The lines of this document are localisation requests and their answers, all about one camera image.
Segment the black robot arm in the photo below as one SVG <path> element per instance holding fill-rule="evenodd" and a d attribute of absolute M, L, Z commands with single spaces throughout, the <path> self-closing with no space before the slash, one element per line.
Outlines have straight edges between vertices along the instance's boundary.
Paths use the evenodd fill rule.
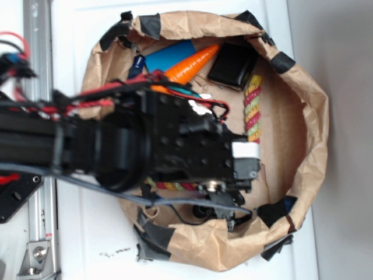
<path fill-rule="evenodd" d="M 100 120 L 70 115 L 72 99 L 57 103 L 1 102 L 1 222 L 51 176 L 146 206 L 173 205 L 149 193 L 151 183 L 196 184 L 184 198 L 198 217 L 208 209 L 231 224 L 260 171 L 257 143 L 232 133 L 186 99 L 149 89 L 112 89 L 114 111 Z"/>

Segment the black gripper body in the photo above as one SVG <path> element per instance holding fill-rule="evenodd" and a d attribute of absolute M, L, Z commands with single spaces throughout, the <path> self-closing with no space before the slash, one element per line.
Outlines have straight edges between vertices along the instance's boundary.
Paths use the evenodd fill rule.
<path fill-rule="evenodd" d="M 152 162 L 142 191 L 151 187 L 191 188 L 206 203 L 193 206 L 193 215 L 204 221 L 224 219 L 233 230 L 252 218 L 251 210 L 236 217 L 245 204 L 242 192 L 251 191 L 260 167 L 260 149 L 244 136 L 231 132 L 214 114 L 199 115 L 182 97 L 144 90 L 142 111 L 151 122 Z"/>

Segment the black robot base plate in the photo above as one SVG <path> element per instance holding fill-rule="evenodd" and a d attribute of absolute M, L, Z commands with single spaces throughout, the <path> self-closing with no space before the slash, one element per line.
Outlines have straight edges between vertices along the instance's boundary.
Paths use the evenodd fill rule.
<path fill-rule="evenodd" d="M 43 182 L 50 159 L 37 119 L 1 93 L 1 223 L 9 222 Z"/>

